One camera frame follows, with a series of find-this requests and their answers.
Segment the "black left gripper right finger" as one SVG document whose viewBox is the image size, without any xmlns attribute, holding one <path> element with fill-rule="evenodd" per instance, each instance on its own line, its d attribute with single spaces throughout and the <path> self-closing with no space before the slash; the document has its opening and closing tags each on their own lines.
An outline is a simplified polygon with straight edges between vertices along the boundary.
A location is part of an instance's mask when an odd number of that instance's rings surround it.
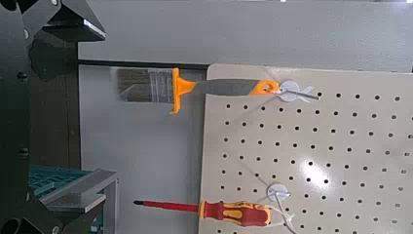
<svg viewBox="0 0 413 234">
<path fill-rule="evenodd" d="M 40 201 L 61 220 L 53 234 L 118 234 L 118 175 L 94 170 L 44 196 Z"/>
</svg>

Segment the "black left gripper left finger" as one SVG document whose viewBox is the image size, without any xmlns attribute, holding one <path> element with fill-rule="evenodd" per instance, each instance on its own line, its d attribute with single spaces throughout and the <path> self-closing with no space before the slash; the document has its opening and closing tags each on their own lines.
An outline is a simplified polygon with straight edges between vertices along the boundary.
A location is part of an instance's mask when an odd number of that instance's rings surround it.
<svg viewBox="0 0 413 234">
<path fill-rule="evenodd" d="M 106 39 L 87 0 L 22 0 L 22 19 L 30 66 L 41 80 L 73 74 L 78 44 Z"/>
</svg>

